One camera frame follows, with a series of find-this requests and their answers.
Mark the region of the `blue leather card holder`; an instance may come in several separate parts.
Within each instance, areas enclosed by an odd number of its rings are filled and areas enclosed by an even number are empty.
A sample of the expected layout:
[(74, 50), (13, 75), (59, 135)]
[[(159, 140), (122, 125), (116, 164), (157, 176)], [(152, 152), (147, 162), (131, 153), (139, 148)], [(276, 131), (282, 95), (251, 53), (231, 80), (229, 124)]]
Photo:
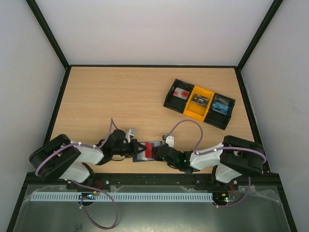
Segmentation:
[[(154, 144), (154, 147), (161, 146), (163, 143), (161, 141), (152, 141)], [(148, 159), (145, 157), (145, 152), (142, 152), (132, 158), (133, 162), (144, 162), (144, 161), (155, 161), (156, 157), (153, 157), (152, 159)]]

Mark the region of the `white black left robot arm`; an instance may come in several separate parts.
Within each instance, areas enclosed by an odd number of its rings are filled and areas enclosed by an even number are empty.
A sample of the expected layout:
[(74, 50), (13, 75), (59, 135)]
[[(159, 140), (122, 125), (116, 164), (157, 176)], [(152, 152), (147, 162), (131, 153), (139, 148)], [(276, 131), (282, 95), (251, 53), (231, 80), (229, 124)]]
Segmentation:
[(134, 139), (131, 133), (119, 129), (96, 145), (74, 142), (61, 134), (34, 151), (29, 162), (35, 169), (35, 175), (44, 182), (65, 179), (83, 183), (94, 174), (89, 164), (103, 165), (114, 155), (130, 158), (146, 150), (147, 147)]

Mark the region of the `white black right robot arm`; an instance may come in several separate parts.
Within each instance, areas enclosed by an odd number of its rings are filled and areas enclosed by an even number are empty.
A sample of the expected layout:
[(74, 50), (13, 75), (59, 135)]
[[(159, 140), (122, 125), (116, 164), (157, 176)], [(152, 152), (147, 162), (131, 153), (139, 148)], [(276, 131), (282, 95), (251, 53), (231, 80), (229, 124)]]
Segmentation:
[(232, 179), (241, 175), (259, 177), (267, 158), (262, 145), (235, 136), (225, 136), (216, 146), (198, 151), (178, 151), (168, 144), (153, 148), (157, 161), (186, 174), (213, 167), (211, 185), (222, 189)]

